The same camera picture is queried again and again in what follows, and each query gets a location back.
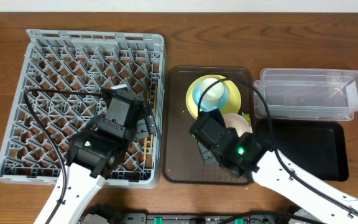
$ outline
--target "yellow plate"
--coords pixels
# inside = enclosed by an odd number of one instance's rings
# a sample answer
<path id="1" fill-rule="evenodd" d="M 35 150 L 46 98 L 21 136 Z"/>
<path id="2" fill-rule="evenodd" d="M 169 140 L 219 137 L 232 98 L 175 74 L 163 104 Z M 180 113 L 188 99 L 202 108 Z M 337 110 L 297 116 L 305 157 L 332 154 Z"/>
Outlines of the yellow plate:
<path id="1" fill-rule="evenodd" d="M 222 75 L 205 75 L 203 77 L 197 78 L 187 89 L 186 93 L 186 106 L 190 114 L 197 118 L 197 105 L 193 100 L 193 90 L 197 83 L 202 82 L 206 78 L 216 78 L 218 80 L 225 78 Z M 227 91 L 229 93 L 229 99 L 227 100 L 226 105 L 224 108 L 221 109 L 222 114 L 226 113 L 238 113 L 241 107 L 241 95 L 239 89 L 232 81 L 224 81 L 223 85 L 226 86 Z"/>

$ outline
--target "green light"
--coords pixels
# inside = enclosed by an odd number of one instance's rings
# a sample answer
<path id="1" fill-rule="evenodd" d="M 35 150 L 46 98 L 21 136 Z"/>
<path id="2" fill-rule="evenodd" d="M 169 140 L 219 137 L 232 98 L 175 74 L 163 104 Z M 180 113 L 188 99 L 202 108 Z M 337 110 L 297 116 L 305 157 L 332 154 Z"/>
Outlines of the green light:
<path id="1" fill-rule="evenodd" d="M 245 153 L 246 151 L 244 150 L 243 147 L 240 147 L 237 149 L 237 152 L 238 152 L 238 154 L 243 155 L 243 153 Z"/>

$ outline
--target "brown tray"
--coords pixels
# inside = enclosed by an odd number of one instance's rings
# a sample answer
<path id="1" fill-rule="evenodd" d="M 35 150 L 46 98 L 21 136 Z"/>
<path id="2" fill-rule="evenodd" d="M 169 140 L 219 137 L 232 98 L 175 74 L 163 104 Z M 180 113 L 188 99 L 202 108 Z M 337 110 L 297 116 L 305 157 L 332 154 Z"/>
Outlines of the brown tray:
<path id="1" fill-rule="evenodd" d="M 186 107 L 187 89 L 197 78 L 210 74 L 243 79 L 252 84 L 252 75 L 244 68 L 175 67 L 171 69 L 166 76 L 167 87 L 163 106 L 162 174 L 169 182 L 173 183 L 250 184 L 250 181 L 245 177 L 232 177 L 218 164 L 205 165 L 196 140 L 189 134 L 189 128 L 195 119 Z M 250 114 L 251 121 L 253 121 L 252 90 L 248 90 L 239 83 L 236 83 L 236 85 L 241 94 L 241 111 Z"/>

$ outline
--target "white wall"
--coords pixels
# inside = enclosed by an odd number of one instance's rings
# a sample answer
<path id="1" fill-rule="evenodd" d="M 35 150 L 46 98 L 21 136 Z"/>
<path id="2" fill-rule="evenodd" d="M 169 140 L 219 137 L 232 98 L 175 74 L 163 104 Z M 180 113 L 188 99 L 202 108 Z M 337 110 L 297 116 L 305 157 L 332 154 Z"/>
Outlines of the white wall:
<path id="1" fill-rule="evenodd" d="M 358 12 L 358 0 L 0 0 L 0 12 Z"/>

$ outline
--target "wooden table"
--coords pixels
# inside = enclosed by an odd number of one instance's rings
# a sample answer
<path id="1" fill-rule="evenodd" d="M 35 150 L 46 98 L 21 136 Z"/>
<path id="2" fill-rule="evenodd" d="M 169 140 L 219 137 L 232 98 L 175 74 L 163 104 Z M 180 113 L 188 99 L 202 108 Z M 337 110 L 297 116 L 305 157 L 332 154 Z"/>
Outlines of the wooden table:
<path id="1" fill-rule="evenodd" d="M 358 70 L 358 14 L 0 13 L 0 149 L 29 38 L 26 29 L 162 34 L 168 68 L 214 65 Z M 358 197 L 358 112 L 342 123 L 350 178 L 331 182 Z M 32 223 L 52 187 L 0 183 L 0 223 Z M 171 184 L 153 190 L 102 189 L 106 202 L 150 213 L 239 213 L 285 210 L 291 204 L 257 184 L 245 187 Z"/>

